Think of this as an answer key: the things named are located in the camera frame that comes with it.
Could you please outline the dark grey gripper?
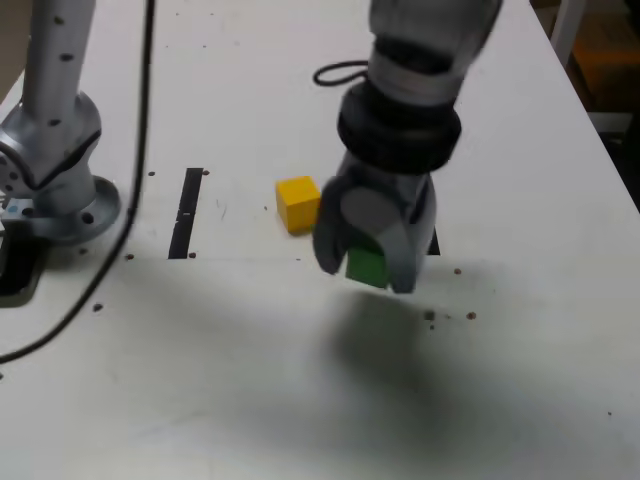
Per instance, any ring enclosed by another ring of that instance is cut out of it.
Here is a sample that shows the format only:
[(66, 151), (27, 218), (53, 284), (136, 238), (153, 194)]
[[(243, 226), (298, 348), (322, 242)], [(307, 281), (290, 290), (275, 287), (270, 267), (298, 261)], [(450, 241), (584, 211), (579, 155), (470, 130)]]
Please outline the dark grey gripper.
[[(350, 189), (353, 183), (361, 186)], [(433, 243), (436, 205), (430, 174), (389, 172), (346, 151), (322, 190), (312, 234), (316, 260), (335, 275), (347, 250), (348, 279), (409, 294)]]

